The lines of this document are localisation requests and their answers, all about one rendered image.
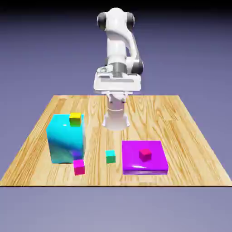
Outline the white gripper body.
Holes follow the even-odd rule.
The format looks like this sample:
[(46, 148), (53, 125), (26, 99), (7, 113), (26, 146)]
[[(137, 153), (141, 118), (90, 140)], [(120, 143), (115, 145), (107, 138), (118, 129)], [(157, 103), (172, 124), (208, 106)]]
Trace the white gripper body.
[(138, 92), (141, 90), (141, 76), (123, 73), (122, 77), (113, 77), (111, 72), (96, 73), (93, 88), (98, 92)]

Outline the large cyan box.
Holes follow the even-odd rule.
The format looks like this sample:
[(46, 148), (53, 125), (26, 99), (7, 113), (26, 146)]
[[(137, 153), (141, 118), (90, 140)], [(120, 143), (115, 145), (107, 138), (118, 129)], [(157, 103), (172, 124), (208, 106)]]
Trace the large cyan box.
[(69, 114), (54, 114), (46, 132), (53, 164), (71, 164), (74, 160), (84, 159), (86, 138), (83, 114), (80, 126), (70, 126)]

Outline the small magenta cube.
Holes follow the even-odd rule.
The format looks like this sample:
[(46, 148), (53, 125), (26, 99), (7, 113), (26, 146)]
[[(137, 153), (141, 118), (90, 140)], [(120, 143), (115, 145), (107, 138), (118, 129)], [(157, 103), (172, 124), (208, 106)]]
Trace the small magenta cube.
[(83, 159), (77, 159), (73, 161), (74, 174), (83, 175), (85, 174), (85, 163)]

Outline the small teal cube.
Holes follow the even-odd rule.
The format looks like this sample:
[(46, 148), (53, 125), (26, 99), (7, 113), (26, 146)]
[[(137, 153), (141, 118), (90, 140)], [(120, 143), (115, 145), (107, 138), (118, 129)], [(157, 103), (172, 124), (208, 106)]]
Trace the small teal cube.
[(106, 150), (106, 163), (111, 164), (116, 162), (116, 154), (114, 150)]

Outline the small yellow cube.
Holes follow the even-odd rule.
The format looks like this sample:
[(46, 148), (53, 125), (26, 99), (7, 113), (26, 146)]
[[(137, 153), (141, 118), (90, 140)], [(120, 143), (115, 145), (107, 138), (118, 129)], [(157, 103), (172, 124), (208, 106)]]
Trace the small yellow cube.
[(69, 115), (70, 126), (80, 126), (82, 122), (82, 115), (79, 112), (73, 112)]

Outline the small red cube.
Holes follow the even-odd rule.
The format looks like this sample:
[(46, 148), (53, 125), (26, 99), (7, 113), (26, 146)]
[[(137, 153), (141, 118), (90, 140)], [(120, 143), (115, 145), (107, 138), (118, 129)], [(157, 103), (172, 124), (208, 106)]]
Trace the small red cube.
[(146, 162), (148, 160), (151, 160), (152, 158), (152, 153), (150, 149), (144, 148), (139, 150), (139, 158), (143, 161)]

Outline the large purple box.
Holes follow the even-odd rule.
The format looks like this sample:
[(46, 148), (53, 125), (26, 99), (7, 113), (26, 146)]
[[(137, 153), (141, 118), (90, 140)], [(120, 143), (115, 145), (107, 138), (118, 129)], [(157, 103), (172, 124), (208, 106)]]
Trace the large purple box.
[(159, 140), (123, 140), (123, 174), (167, 174), (168, 162)]

